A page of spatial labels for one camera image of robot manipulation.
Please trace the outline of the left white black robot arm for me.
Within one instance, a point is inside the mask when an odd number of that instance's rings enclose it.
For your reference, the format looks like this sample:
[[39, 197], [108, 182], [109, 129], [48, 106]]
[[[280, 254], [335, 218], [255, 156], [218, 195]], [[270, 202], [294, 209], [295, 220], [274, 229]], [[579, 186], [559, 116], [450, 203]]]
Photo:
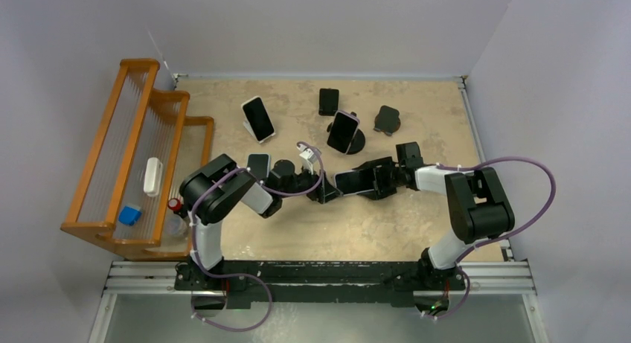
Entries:
[[341, 195], [324, 171], [314, 170], [316, 152], [305, 149], [301, 159], [303, 166], [296, 170], [289, 160], [272, 163], [270, 155], [255, 153], [245, 167], [238, 167], [222, 154], [184, 179], [179, 188], [182, 203], [175, 213], [187, 216], [193, 229], [189, 256], [196, 264], [193, 281], [202, 289], [212, 290], [221, 283], [222, 222], [238, 204], [269, 218], [285, 198], [306, 196], [324, 204]]

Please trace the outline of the white edged black phone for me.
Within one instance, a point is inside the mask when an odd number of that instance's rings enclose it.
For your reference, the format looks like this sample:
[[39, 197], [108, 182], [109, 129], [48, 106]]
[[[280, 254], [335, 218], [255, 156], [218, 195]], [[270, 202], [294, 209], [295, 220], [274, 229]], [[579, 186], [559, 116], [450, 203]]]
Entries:
[[257, 138], [263, 139], [275, 132], [274, 125], [261, 97], [253, 97], [241, 105], [245, 119], [251, 124]]

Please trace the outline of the lavender case phone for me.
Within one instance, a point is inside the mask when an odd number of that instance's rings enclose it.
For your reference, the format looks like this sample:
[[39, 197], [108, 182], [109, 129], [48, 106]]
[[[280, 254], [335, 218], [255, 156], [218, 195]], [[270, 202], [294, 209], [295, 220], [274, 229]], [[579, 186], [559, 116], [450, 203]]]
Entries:
[[343, 196], [375, 194], [374, 169], [349, 170], [333, 176], [335, 187]]

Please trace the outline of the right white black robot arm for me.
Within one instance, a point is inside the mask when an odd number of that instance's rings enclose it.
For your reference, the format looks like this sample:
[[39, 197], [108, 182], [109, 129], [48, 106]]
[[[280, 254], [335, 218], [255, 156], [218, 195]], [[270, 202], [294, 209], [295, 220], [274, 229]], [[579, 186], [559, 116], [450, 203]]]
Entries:
[[446, 197], [450, 229], [423, 250], [417, 265], [420, 283], [434, 289], [455, 276], [462, 255], [476, 243], [512, 231], [514, 212], [493, 168], [462, 170], [427, 164], [416, 142], [398, 144], [396, 152], [396, 159], [378, 158], [353, 168], [352, 192], [379, 200], [406, 187]]

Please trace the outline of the light blue case phone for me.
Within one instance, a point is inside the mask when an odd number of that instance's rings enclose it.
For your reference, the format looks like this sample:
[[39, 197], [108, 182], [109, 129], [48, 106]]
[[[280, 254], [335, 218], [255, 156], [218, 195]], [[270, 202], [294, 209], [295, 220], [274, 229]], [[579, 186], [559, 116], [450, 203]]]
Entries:
[[247, 168], [256, 180], [265, 181], [271, 170], [271, 156], [268, 153], [251, 153], [247, 158]]

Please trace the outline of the black phone clear case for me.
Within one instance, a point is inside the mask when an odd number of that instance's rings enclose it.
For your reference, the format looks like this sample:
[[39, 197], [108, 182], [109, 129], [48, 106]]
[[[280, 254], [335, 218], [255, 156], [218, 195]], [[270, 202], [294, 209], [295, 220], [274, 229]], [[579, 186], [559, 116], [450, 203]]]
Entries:
[[347, 153], [358, 128], [357, 116], [342, 110], [337, 111], [328, 131], [327, 145], [341, 153]]

